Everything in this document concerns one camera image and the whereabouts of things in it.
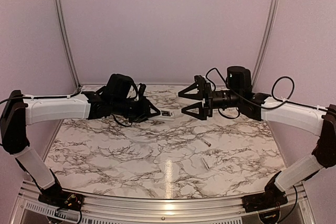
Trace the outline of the white remote control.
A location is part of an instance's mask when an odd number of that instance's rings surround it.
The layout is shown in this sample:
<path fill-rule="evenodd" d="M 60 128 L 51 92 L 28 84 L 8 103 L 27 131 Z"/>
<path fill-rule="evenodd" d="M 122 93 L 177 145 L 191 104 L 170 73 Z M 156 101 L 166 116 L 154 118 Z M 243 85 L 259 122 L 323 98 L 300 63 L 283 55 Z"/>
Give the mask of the white remote control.
<path fill-rule="evenodd" d="M 175 114 L 173 111 L 160 110 L 160 114 L 152 117 L 151 120 L 172 122 L 175 121 Z"/>

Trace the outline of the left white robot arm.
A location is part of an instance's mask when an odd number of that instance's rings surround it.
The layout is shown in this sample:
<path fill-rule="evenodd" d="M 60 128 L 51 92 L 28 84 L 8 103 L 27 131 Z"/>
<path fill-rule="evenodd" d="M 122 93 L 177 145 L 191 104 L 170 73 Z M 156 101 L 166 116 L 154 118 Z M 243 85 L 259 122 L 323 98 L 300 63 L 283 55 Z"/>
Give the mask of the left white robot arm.
<path fill-rule="evenodd" d="M 36 97 L 14 90 L 4 100 L 1 145 L 34 179 L 47 199 L 61 206 L 66 202 L 66 193 L 53 172 L 30 146 L 26 126 L 53 120 L 93 120 L 117 115 L 129 123 L 140 123 L 161 114 L 144 96 L 145 88 L 144 84 L 136 85 L 129 76 L 112 74 L 108 83 L 98 91 Z"/>

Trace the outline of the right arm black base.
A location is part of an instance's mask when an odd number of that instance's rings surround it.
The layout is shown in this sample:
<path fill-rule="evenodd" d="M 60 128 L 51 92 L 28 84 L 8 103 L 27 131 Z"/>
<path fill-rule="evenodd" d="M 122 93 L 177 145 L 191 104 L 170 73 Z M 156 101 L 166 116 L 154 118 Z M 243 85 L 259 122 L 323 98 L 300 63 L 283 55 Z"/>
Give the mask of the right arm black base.
<path fill-rule="evenodd" d="M 264 187 L 263 193 L 257 193 L 242 197 L 243 208 L 246 212 L 260 211 L 269 208 L 280 207 L 288 203 L 285 192 L 282 192 L 275 185 L 276 173 Z"/>

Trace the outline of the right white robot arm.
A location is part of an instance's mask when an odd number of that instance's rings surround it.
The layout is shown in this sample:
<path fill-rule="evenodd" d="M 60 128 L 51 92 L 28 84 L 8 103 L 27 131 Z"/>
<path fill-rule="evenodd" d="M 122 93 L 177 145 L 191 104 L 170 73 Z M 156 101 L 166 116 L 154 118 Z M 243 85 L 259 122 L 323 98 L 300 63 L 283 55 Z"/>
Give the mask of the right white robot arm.
<path fill-rule="evenodd" d="M 196 100 L 184 107 L 184 114 L 206 120 L 213 110 L 236 108 L 239 114 L 256 121 L 277 122 L 318 136 L 310 155 L 275 175 L 260 195 L 260 203 L 271 207 L 282 193 L 298 182 L 309 179 L 319 170 L 335 166 L 335 105 L 327 108 L 278 99 L 274 94 L 254 93 L 250 70 L 241 66 L 227 68 L 223 79 L 226 90 L 217 90 L 207 77 L 195 76 L 194 83 L 178 93 L 181 98 Z"/>

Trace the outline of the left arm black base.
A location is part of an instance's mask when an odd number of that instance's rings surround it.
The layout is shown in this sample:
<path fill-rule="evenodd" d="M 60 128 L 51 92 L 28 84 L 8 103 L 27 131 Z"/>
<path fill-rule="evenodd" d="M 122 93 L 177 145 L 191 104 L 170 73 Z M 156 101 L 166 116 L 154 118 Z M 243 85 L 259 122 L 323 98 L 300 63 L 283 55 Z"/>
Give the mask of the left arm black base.
<path fill-rule="evenodd" d="M 47 188 L 41 189 L 38 201 L 52 205 L 61 209 L 80 211 L 82 208 L 84 196 L 79 193 L 64 191 L 56 175 L 51 172 L 55 183 Z"/>

